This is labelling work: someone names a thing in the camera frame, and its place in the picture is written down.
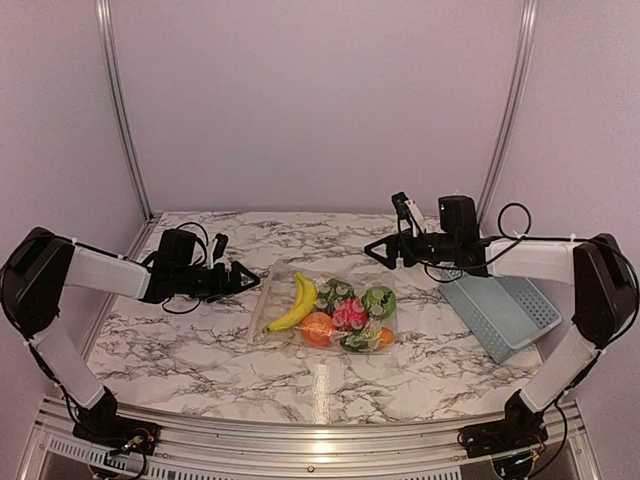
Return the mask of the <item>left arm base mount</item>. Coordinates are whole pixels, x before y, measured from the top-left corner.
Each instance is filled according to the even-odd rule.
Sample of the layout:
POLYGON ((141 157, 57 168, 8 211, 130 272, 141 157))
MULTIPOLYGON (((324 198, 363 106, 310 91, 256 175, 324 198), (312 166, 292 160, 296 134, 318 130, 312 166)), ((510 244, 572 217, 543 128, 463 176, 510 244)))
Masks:
POLYGON ((152 455, 156 448, 160 426, 156 423, 118 417, 111 425, 111 432, 94 427, 93 430, 76 423, 73 436, 109 447, 111 455, 140 453, 152 455))

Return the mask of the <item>clear zip top bag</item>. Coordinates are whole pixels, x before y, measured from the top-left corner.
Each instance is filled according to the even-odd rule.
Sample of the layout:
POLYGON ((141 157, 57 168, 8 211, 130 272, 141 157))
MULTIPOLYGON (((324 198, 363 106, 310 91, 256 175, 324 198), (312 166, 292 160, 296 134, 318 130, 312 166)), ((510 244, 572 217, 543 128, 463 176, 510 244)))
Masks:
POLYGON ((398 289, 380 271, 305 269, 278 261, 263 284, 248 344, 381 354, 397 339, 398 289))

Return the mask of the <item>yellow fake banana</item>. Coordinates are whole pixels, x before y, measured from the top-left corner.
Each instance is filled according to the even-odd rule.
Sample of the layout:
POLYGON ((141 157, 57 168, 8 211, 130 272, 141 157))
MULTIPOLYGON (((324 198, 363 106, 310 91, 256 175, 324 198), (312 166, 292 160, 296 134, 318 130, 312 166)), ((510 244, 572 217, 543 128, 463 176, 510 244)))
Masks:
POLYGON ((296 283, 294 305, 283 316, 264 327, 264 333, 280 332, 293 328, 313 311, 317 299, 315 284, 300 272, 294 275, 294 280, 296 283))

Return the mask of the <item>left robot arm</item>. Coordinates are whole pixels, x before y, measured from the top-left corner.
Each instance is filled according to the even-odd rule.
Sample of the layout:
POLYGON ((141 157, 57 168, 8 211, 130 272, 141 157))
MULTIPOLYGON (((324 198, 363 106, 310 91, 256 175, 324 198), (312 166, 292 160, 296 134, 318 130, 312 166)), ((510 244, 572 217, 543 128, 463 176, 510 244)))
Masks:
POLYGON ((76 408, 75 421, 106 445, 125 438, 114 394, 86 365, 58 317, 62 293, 81 287, 161 305, 176 296, 213 303, 256 287, 257 275, 238 261, 225 265, 228 242, 219 234, 207 247, 196 234, 164 231, 142 262, 34 228, 1 269, 1 306, 45 375, 76 408))

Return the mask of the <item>orange fake orange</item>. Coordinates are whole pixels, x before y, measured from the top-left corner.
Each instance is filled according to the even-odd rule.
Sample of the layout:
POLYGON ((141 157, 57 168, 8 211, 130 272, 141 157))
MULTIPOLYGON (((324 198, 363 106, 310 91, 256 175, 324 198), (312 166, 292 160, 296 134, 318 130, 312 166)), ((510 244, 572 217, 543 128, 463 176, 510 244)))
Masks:
POLYGON ((328 347, 333 331, 332 317, 323 312, 311 313, 301 322, 302 339, 312 347, 328 347))

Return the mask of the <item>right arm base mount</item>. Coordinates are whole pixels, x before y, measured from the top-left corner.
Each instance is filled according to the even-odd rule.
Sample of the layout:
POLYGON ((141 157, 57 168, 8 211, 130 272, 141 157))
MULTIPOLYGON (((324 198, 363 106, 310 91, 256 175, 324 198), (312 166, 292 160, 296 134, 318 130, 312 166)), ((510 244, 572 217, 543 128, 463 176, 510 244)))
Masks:
POLYGON ((517 431, 508 428, 505 420, 497 420, 463 427, 457 441, 469 458, 478 458, 542 444, 548 438, 548 432, 540 421, 517 431))

